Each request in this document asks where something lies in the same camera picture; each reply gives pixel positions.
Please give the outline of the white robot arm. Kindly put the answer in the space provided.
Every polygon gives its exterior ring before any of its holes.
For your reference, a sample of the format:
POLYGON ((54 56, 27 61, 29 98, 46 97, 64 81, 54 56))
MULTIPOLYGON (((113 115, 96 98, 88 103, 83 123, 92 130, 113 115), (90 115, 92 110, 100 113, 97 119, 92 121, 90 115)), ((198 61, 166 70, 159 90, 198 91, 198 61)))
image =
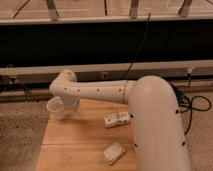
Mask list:
POLYGON ((138 171, 191 171, 180 109, 172 86, 155 75, 136 81, 79 82, 65 69, 49 86, 68 105, 74 98, 126 104, 138 171))

